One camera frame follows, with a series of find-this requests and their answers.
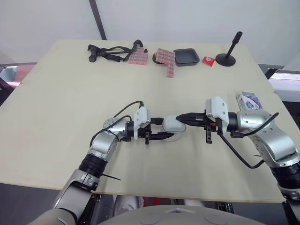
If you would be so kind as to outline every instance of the white cylindrical object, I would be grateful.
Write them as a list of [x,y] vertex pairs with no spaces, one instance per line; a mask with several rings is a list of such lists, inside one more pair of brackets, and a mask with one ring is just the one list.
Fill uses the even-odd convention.
[[183,132],[186,130],[186,125],[176,120],[175,115],[167,116],[163,121],[161,130],[162,132],[168,132],[174,134],[172,137],[165,139],[165,141],[176,141],[181,137]]

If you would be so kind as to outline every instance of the red small package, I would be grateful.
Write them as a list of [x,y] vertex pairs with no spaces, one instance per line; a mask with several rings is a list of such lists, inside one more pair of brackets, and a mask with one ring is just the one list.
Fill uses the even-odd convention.
[[205,56],[202,60],[203,63],[209,65],[210,67],[212,67],[212,64],[214,64],[215,59],[211,58],[211,57],[207,57]]

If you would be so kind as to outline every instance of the silver arm segment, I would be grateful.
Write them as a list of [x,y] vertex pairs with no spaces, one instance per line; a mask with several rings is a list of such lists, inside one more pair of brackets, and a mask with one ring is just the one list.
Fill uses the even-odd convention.
[[[269,117],[270,114],[264,110],[237,112],[238,131],[253,131]],[[300,172],[297,173],[300,154],[292,139],[276,126],[274,120],[249,138],[270,167],[283,196],[300,201]]]
[[[271,115],[264,110],[237,112],[238,131],[248,133],[263,124]],[[250,135],[256,149],[271,168],[285,167],[300,161],[298,150],[292,139],[283,132],[275,121],[262,130]]]
[[[103,128],[110,126],[117,120],[118,118],[107,120],[103,124]],[[91,197],[91,191],[96,190],[100,182],[100,176],[115,151],[118,140],[126,135],[126,123],[126,120],[121,120],[108,129],[109,131],[103,131],[96,136],[79,169],[74,170],[57,196],[54,209],[41,215],[32,224],[40,224],[41,221],[59,225],[76,224]],[[73,220],[64,219],[70,216]]]

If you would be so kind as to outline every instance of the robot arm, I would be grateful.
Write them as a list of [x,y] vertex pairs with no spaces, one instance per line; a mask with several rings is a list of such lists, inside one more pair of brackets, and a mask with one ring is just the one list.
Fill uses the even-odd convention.
[[87,155],[60,191],[53,209],[30,224],[77,224],[91,197],[91,191],[96,190],[118,142],[121,140],[129,142],[132,137],[135,139],[139,137],[145,138],[145,144],[149,144],[149,140],[163,140],[173,136],[168,132],[152,134],[150,124],[159,125],[163,120],[151,118],[149,110],[143,106],[135,113],[134,121],[127,121],[123,117],[108,119],[103,124],[103,129],[93,136]]
[[[287,199],[284,209],[292,210],[300,221],[300,156],[290,137],[270,117],[264,110],[228,112],[227,104],[220,97],[214,97],[207,100],[204,113],[187,113],[177,116],[176,120],[204,127],[207,143],[212,143],[211,132],[217,132],[234,151],[223,133],[228,131],[233,138],[249,136],[263,160],[256,166],[243,162],[249,168],[257,168],[263,162],[270,167],[281,193]],[[75,225],[91,197],[91,191],[96,190],[100,177],[104,175],[105,166],[119,141],[128,142],[132,137],[145,138],[145,144],[149,144],[149,140],[163,140],[174,135],[168,132],[152,134],[150,124],[162,125],[164,119],[151,118],[143,106],[135,113],[134,121],[123,118],[113,117],[104,123],[103,129],[92,138],[90,149],[79,168],[59,193],[53,210],[41,215],[31,225]]]
[[[228,112],[227,104],[220,98],[214,97],[206,101],[204,113],[188,113],[177,117],[177,120],[191,125],[204,127],[206,142],[212,143],[211,131],[223,139],[228,147],[246,164],[254,169],[265,162],[271,169],[278,182],[284,198],[287,199],[300,222],[300,154],[291,138],[274,122],[275,115],[264,110]],[[250,166],[237,153],[234,147],[223,136],[230,132],[233,138],[248,136],[260,153],[263,161]]]

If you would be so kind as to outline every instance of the black cable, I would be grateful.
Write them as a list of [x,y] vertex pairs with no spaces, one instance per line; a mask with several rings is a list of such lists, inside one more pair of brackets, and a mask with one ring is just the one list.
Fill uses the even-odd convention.
[[253,135],[256,132],[260,131],[261,129],[263,129],[266,125],[268,125],[272,120],[274,120],[277,116],[279,115],[279,113],[275,113],[274,115],[272,115],[267,121],[265,121],[261,126],[259,126],[259,128],[255,129],[254,131],[251,131],[249,133],[243,134],[243,136],[249,136],[249,135]]
[[90,147],[92,146],[93,140],[97,137],[98,134],[100,134],[101,132],[103,132],[105,130],[108,130],[109,128],[111,128],[115,124],[119,123],[122,119],[124,119],[126,117],[130,118],[130,121],[132,121],[131,116],[129,116],[129,115],[122,116],[120,119],[118,119],[117,121],[115,121],[113,124],[109,125],[108,127],[103,128],[102,130],[100,130],[97,133],[95,133],[94,136],[92,137],[92,139],[90,140]]
[[128,104],[127,106],[124,107],[124,109],[122,109],[120,112],[118,112],[117,114],[114,115],[114,117],[117,117],[121,112],[123,112],[125,109],[127,109],[128,107],[130,107],[131,105],[133,104],[136,104],[136,103],[140,103],[140,107],[143,106],[143,102],[142,101],[135,101],[135,102],[132,102],[130,104]]
[[251,166],[246,160],[243,159],[242,156],[240,156],[240,154],[234,149],[234,147],[227,141],[227,139],[223,135],[219,134],[219,136],[222,138],[222,140],[225,142],[225,144],[227,144],[227,146],[231,149],[231,151],[237,156],[237,158],[239,158],[239,160],[242,161],[243,164],[245,164],[248,168],[256,169],[261,164],[264,163],[264,161],[262,160],[258,164],[254,165],[254,166]]

